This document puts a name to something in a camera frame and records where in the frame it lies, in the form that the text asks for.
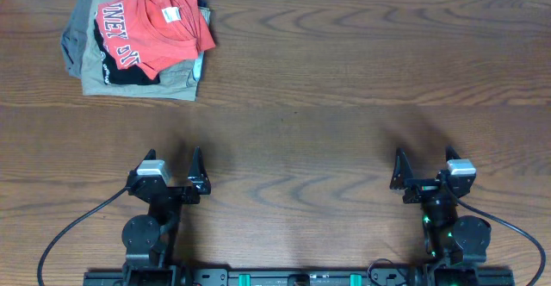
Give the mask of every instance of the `white label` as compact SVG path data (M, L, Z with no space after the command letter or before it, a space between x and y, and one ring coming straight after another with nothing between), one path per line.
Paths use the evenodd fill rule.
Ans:
M182 20L178 7L169 7L163 9L164 20L169 23L176 20Z

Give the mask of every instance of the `black cable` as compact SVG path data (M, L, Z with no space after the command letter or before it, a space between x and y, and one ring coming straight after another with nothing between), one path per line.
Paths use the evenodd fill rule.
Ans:
M86 218L90 217L92 214L97 212L98 210L104 208L106 205L110 204L114 199L118 198L120 195L122 195L125 191L127 191L127 187L121 189L121 191L117 192L114 196L111 196L107 201L104 203L98 205L96 208L92 209L90 212L78 217L74 222L72 222L69 226L65 227L63 231L61 231L55 238L53 238L52 242L44 253L42 253L42 258L40 258L40 262L38 263L38 268L36 269L36 277L38 278L38 284L39 286L44 286L44 281L42 280L42 267L44 266L44 262L46 261L46 256L48 253L52 250L53 246L61 239L61 237L67 233L67 231L71 230L71 228L75 227L80 221L85 220Z
M369 280L371 280L371 283L374 283L374 284L375 284L375 286L382 286L382 285L380 285L379 283L377 283L377 282L371 277L371 267L372 267L374 264L376 264L376 263L378 263L378 262L380 262L380 261L387 261L387 262L390 263L390 264L394 264L394 262L392 262L392 261L390 261L390 260L388 260L388 259L386 259L386 258L379 258L379 259L376 259L374 262L372 262L372 263L369 265L369 267L368 267L368 278L369 278ZM407 284L407 277L406 277L406 275L404 275L404 273L402 273L398 268L396 269L396 271L404 278L404 280L406 280L404 283L399 284L398 286L406 285L406 284Z
M542 273L543 273L543 269L545 269L545 262L546 262L546 257L545 257L545 250L543 249L542 245L540 244L540 242L537 241L537 239L534 239L533 236L529 235L527 232L525 232L523 229L517 227L517 226L514 226L512 224L510 224L509 222L507 221L504 221L494 215L491 215L491 214L488 214L484 211L481 211L477 208L473 208L472 206L466 204L465 202L459 200L459 198L452 192L452 190L449 188L449 186L444 183L444 188L446 189L446 191L448 191L448 193L454 198L454 200L456 202L458 202L459 204L462 205L462 207L466 208L466 209L469 209L473 212L475 212L476 214L478 215L482 215L484 217L486 217L487 219L490 219L492 221L495 221L503 226L506 226L508 227L509 229L511 230L514 230L515 232L517 233L520 233L522 234L522 236L524 236L526 239L528 239L530 242L532 242L538 249L538 251L540 252L540 267L538 268L536 274L534 275L534 277L530 280L530 282L527 284L527 286L532 286L534 284L536 284L537 280L542 276Z

